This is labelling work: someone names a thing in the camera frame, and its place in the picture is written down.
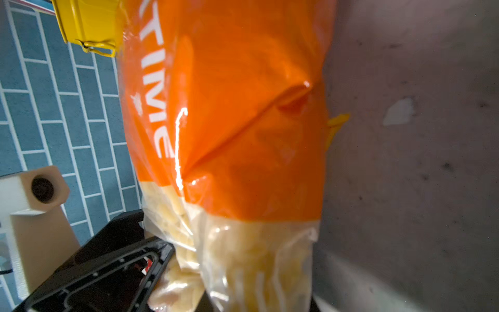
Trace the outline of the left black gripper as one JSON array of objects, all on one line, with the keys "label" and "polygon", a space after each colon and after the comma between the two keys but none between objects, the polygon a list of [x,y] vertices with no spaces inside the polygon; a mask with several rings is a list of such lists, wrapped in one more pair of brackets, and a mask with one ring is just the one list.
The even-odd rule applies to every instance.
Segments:
[{"label": "left black gripper", "polygon": [[[114,217],[15,311],[150,311],[148,299],[175,249],[144,239],[143,220],[142,210]],[[144,259],[153,261],[147,275]]]}]

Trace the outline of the orange macaroni bag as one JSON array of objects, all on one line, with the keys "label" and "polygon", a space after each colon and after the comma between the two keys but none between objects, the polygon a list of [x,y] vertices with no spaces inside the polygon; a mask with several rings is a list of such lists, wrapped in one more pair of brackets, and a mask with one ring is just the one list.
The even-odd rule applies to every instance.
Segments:
[{"label": "orange macaroni bag", "polygon": [[146,229],[175,246],[149,305],[307,311],[335,1],[120,1],[120,101]]}]

